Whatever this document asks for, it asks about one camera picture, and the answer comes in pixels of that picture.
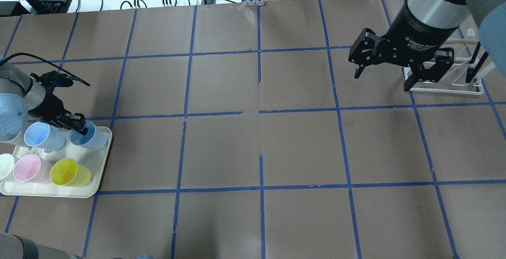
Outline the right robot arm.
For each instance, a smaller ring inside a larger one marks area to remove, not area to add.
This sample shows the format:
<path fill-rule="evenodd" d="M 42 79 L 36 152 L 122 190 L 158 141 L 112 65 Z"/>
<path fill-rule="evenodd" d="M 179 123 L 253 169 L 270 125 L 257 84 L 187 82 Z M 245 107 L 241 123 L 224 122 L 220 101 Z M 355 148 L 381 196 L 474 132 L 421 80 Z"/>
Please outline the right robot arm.
<path fill-rule="evenodd" d="M 505 74 L 505 1 L 404 0 L 386 34 L 379 37 L 369 28 L 360 32 L 348 55 L 356 66 L 354 77 L 368 66 L 390 63 L 410 68 L 404 91 L 418 82 L 439 82 L 455 57 L 443 45 L 468 16 L 478 27 L 484 55 Z"/>

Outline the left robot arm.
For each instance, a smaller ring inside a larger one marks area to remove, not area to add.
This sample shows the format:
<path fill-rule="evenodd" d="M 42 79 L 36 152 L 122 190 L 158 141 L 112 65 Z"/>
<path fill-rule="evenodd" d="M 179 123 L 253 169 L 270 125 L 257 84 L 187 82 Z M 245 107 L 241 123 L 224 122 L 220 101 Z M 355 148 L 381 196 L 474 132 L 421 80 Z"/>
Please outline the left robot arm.
<path fill-rule="evenodd" d="M 56 68 L 42 75 L 23 73 L 11 63 L 16 57 L 30 57 Z M 90 84 L 61 66 L 30 53 L 1 57 L 0 67 L 0 136 L 10 141 L 24 129 L 29 118 L 55 128 L 77 131 L 85 135 L 86 119 L 81 113 L 66 110 L 54 95 L 57 87 L 71 87 L 74 82 Z"/>

